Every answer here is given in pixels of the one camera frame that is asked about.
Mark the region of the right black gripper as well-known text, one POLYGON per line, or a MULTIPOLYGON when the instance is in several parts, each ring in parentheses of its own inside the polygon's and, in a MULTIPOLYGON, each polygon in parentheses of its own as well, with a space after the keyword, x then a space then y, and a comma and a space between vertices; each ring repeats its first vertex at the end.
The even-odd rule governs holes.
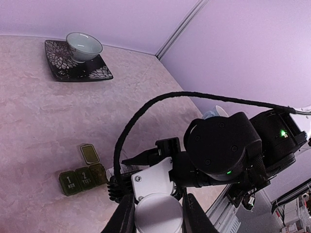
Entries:
POLYGON ((158 140, 156 147, 145 150, 137 156, 122 160, 123 165, 149 166, 154 168, 168 159, 169 169, 161 171, 165 183, 173 184, 172 194, 185 194, 188 187, 194 186, 194 165, 186 151, 180 148, 179 138, 158 140))

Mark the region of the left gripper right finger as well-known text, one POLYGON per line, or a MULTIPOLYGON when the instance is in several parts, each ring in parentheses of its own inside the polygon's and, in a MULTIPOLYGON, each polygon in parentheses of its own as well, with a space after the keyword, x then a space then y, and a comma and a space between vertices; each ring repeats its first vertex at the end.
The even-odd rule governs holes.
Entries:
POLYGON ((192 193, 184 194, 183 233, 218 233, 192 193))

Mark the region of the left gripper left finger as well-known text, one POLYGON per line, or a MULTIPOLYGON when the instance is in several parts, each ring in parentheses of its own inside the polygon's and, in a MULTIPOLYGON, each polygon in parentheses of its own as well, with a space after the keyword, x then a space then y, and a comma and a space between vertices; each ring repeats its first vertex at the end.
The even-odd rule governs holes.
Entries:
POLYGON ((125 195, 102 230, 102 233, 135 233, 134 213, 134 195, 125 195))

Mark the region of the green three-compartment pill box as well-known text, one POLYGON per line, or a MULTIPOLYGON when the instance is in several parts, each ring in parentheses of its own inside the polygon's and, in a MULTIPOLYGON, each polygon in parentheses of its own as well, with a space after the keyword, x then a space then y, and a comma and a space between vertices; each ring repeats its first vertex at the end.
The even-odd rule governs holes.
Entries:
POLYGON ((59 174, 59 183, 65 196, 76 195, 82 191, 107 184, 106 170, 92 144, 80 146, 86 166, 59 174))

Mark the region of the white pill bottle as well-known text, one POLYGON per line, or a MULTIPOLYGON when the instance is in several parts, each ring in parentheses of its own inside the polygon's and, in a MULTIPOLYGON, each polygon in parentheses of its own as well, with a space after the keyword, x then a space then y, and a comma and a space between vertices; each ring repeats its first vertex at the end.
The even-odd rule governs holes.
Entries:
MULTIPOLYGON (((131 172, 131 171, 137 171, 137 170, 140 170, 139 166, 137 165, 124 165, 124 164, 121 164, 121 169, 120 169, 120 172, 121 174, 124 174, 124 173, 127 173, 127 172, 131 172)), ((107 171, 106 171, 106 177, 108 179, 110 179, 112 176, 114 176, 114 168, 109 168, 107 171)))

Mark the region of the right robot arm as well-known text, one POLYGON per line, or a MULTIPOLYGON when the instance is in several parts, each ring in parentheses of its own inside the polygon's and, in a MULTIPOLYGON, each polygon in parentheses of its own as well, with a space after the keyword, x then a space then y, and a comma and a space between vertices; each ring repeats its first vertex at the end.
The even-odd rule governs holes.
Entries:
POLYGON ((271 109, 248 118, 238 112, 194 119, 184 134, 184 151, 177 137, 163 139, 122 163, 153 166, 171 157, 169 176, 178 190, 227 184, 230 202, 250 209, 250 199, 295 162, 310 137, 310 113, 271 109))

